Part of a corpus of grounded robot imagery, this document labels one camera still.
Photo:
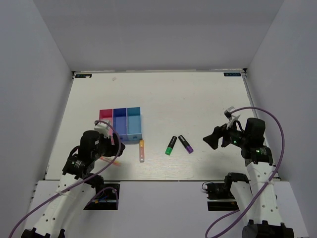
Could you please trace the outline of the orange capped highlighter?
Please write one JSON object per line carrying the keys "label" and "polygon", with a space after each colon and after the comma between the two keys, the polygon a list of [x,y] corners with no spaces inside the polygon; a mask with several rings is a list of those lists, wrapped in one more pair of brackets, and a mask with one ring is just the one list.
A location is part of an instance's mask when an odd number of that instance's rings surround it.
{"label": "orange capped highlighter", "polygon": [[145,153],[144,153],[144,140],[139,141],[139,161],[143,163],[145,161]]}

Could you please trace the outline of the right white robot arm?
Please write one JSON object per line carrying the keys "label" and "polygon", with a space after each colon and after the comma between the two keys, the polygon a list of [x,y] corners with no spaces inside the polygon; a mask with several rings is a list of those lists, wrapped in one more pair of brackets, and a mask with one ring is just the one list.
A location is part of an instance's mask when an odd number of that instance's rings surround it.
{"label": "right white robot arm", "polygon": [[241,149],[247,174],[230,172],[223,183],[206,183],[202,189],[209,200],[235,199],[244,221],[244,238],[293,238],[292,228],[285,226],[279,213],[272,183],[275,166],[271,150],[264,145],[265,122],[249,118],[243,129],[238,120],[214,128],[203,138],[212,149],[230,144]]}

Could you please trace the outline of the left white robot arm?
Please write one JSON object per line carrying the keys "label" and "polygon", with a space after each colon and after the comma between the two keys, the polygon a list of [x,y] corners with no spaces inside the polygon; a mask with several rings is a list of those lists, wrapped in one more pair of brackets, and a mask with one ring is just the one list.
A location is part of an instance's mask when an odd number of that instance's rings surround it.
{"label": "left white robot arm", "polygon": [[104,178],[92,173],[100,157],[116,159],[125,145],[115,132],[106,136],[95,130],[85,131],[80,144],[74,147],[62,169],[55,194],[42,205],[46,209],[32,229],[25,229],[23,238],[64,238],[71,219],[94,198],[104,194]]}

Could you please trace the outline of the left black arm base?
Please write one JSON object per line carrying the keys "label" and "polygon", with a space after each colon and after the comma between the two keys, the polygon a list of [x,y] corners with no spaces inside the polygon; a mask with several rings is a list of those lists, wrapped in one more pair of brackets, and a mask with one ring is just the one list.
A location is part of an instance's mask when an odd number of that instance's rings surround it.
{"label": "left black arm base", "polygon": [[105,183],[101,188],[96,190],[96,194],[104,187],[107,187],[102,193],[88,203],[84,210],[98,211],[116,211],[119,205],[120,184]]}

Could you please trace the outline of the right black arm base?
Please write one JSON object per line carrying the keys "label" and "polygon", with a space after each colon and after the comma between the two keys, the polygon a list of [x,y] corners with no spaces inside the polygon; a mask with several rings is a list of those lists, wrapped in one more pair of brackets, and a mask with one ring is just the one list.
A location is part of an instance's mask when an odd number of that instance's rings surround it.
{"label": "right black arm base", "polygon": [[208,211],[235,211],[237,202],[230,191],[225,190],[225,184],[206,181],[202,184],[202,191],[207,194]]}

